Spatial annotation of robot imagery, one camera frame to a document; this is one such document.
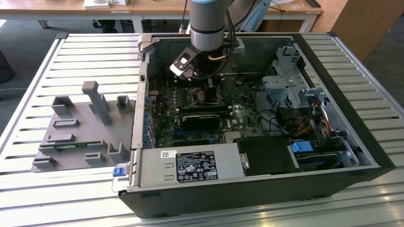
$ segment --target metal bracket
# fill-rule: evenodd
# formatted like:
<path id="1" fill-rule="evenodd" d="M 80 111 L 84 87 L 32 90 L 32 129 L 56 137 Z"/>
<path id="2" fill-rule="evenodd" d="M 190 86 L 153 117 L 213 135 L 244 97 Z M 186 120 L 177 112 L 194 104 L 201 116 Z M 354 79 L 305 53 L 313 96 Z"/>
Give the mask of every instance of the metal bracket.
<path id="1" fill-rule="evenodd" d="M 153 36 L 140 35 L 137 40 L 138 53 L 148 52 L 153 48 L 152 44 L 153 44 Z"/>
<path id="2" fill-rule="evenodd" d="M 237 43 L 238 43 L 238 46 L 234 48 L 233 53 L 244 54 L 245 45 L 244 45 L 242 40 L 240 38 L 237 39 Z"/>
<path id="3" fill-rule="evenodd" d="M 241 161 L 242 169 L 249 169 L 249 162 L 248 162 L 248 158 L 246 158 L 245 153 L 240 154 L 240 161 Z"/>
<path id="4" fill-rule="evenodd" d="M 69 33 L 57 33 L 54 39 L 66 39 L 69 36 Z"/>

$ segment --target blue tab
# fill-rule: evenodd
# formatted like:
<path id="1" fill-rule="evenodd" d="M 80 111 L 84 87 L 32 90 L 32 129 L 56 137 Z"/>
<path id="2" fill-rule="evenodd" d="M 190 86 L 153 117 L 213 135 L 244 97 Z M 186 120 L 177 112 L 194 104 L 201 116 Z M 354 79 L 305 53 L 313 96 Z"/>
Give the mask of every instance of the blue tab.
<path id="1" fill-rule="evenodd" d="M 310 146 L 309 141 L 297 141 L 292 144 L 290 147 L 292 147 L 293 153 L 313 151 L 313 147 Z"/>
<path id="2" fill-rule="evenodd" d="M 126 175 L 126 168 L 124 166 L 114 167 L 112 176 L 117 177 L 117 176 L 125 176 L 125 175 Z"/>

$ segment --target barcode sticker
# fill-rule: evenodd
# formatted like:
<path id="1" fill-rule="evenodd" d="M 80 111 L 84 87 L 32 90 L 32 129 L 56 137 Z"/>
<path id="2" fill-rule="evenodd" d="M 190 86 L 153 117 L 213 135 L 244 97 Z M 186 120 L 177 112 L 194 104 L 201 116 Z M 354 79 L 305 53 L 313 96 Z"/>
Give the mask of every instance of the barcode sticker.
<path id="1" fill-rule="evenodd" d="M 162 150 L 161 151 L 161 158 L 166 158 L 166 157 L 176 157 L 176 150 Z"/>

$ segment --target warning label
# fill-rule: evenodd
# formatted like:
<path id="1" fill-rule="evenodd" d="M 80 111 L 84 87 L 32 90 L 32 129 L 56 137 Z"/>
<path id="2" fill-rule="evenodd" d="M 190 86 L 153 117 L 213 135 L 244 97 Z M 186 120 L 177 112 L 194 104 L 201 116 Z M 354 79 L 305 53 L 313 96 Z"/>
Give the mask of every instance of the warning label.
<path id="1" fill-rule="evenodd" d="M 180 183 L 218 179 L 213 151 L 176 155 Z"/>

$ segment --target motherboard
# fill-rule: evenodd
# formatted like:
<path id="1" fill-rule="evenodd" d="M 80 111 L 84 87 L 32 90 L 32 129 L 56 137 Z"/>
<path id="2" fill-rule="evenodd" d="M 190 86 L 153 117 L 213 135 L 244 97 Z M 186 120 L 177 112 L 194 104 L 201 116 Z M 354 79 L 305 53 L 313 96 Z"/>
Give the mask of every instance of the motherboard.
<path id="1" fill-rule="evenodd" d="M 228 75 L 192 84 L 149 83 L 157 148 L 232 143 L 265 134 L 254 106 L 256 81 Z"/>

